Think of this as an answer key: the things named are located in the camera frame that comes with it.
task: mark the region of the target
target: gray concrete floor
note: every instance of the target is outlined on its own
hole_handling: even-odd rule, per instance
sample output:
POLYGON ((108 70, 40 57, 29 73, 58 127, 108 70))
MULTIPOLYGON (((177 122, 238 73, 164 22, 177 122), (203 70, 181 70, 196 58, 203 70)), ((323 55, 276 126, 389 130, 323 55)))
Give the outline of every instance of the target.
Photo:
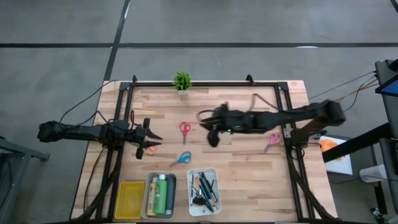
MULTIPOLYGON (((112 42, 123 0, 0 2, 0 42, 112 42)), ((121 42, 394 42, 398 19, 388 0, 183 1, 133 0, 121 42)), ((44 152, 32 160, 13 223, 68 220, 86 142, 40 143, 38 125, 61 115, 101 84, 110 49, 0 49, 0 135, 44 152)), ((305 80, 309 96, 374 70, 397 48, 119 49, 111 79, 170 80, 177 70, 194 80, 305 80)), ((314 98, 336 98, 366 78, 314 98)), ((72 112, 77 123, 95 111, 98 96, 72 112)), ((342 102, 347 108, 353 98, 342 102)), ((355 137, 387 121, 382 99, 362 91, 331 134, 355 137)), ((354 171, 372 165, 368 151, 352 156, 354 171)), ((331 175, 331 181, 354 179, 331 175)), ((372 185, 331 185, 340 218, 374 222, 372 185)))

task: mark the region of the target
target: wooden table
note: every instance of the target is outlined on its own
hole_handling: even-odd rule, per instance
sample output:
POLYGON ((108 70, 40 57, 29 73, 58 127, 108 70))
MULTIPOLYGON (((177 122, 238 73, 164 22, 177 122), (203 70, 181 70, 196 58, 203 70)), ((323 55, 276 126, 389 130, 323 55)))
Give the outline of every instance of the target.
MULTIPOLYGON (((287 82, 293 108, 307 105, 304 82, 301 80, 287 82)), ((110 83, 101 92, 98 110, 106 119, 114 116, 119 84, 119 82, 110 83)), ((145 181, 150 172, 174 173, 177 176, 177 193, 174 217, 169 220, 170 222, 296 221, 283 143, 270 148, 267 154, 264 153, 269 136, 281 134, 280 127, 265 134, 221 134, 219 146, 212 148, 206 141, 207 131, 198 125, 196 114, 199 111, 213 109, 225 101, 228 101, 231 109, 246 111, 253 93, 260 94, 276 105, 274 89, 269 87, 197 87, 192 88, 190 94, 186 96, 177 95, 177 91, 172 87, 135 87, 132 103, 135 123, 142 123, 144 118, 150 118, 150 129, 164 140, 163 144, 158 146, 156 155, 144 155, 142 160, 137 160, 135 157, 136 146, 126 143, 119 181, 145 181), (186 145, 182 144, 183 137, 179 128, 182 121, 192 124, 186 145), (191 163, 170 168, 169 164, 183 151, 192 152, 191 163), (218 172, 222 210, 218 215, 192 217, 188 212, 186 173, 189 169, 206 167, 214 167, 218 172)), ((256 100, 255 110, 276 112, 261 100, 256 100)), ((95 124, 102 123, 101 118, 95 119, 95 124)), ((299 122, 297 125, 301 127, 305 123, 299 122)), ((89 143, 71 218, 76 218, 83 212, 84 192, 100 151, 99 143, 89 143)), ((105 155, 106 153, 103 153, 91 181, 89 202, 100 189, 105 155)), ((310 144, 305 149, 304 161, 312 192, 327 211, 336 216, 321 150, 317 145, 310 144)), ((108 211, 109 194, 110 190, 108 197, 105 198, 104 217, 108 211)), ((300 199, 302 208, 306 211, 302 192, 300 199)))

